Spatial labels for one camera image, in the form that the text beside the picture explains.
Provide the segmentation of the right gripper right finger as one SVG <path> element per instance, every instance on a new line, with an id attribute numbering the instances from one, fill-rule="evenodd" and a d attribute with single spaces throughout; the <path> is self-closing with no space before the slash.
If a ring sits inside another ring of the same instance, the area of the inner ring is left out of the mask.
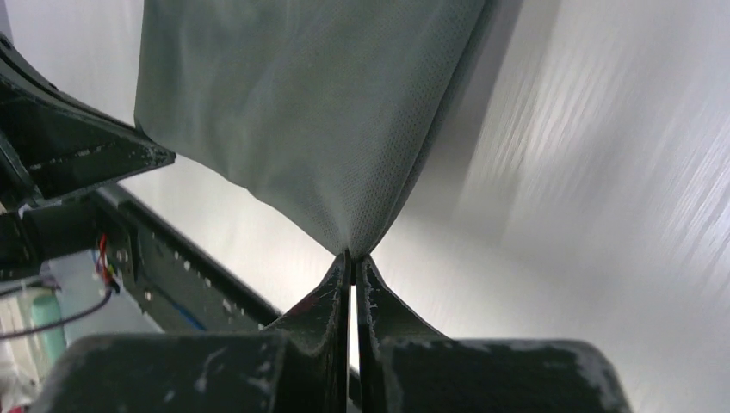
<path id="1" fill-rule="evenodd" d="M 453 339 L 354 266 L 365 412 L 629 412 L 611 363 L 574 340 Z"/>

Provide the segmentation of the dark grey t-shirt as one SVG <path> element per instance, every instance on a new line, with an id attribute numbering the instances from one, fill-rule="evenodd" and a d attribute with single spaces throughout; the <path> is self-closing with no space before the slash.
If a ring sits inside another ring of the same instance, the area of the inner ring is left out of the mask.
<path id="1" fill-rule="evenodd" d="M 492 1 L 147 1 L 134 108 L 333 254 L 407 200 Z"/>

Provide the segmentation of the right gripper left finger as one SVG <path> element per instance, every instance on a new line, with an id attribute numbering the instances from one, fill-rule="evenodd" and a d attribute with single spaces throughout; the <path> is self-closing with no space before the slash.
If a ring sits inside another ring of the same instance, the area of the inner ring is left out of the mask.
<path id="1" fill-rule="evenodd" d="M 85 337 L 58 360 L 34 412 L 344 412 L 351 259 L 258 332 Z"/>

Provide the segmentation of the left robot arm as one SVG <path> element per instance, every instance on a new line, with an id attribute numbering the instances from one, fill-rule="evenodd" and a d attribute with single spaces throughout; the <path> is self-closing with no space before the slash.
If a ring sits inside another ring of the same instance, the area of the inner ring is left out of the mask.
<path id="1" fill-rule="evenodd" d="M 89 193 L 172 164 L 174 152 L 58 90 L 1 38 L 1 279 L 97 245 Z"/>

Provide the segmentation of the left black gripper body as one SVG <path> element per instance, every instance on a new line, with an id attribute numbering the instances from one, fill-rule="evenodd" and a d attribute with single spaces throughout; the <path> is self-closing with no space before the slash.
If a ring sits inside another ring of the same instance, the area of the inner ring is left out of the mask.
<path id="1" fill-rule="evenodd" d="M 1 204 L 39 207 L 174 163 L 141 130 L 58 90 L 1 38 Z"/>

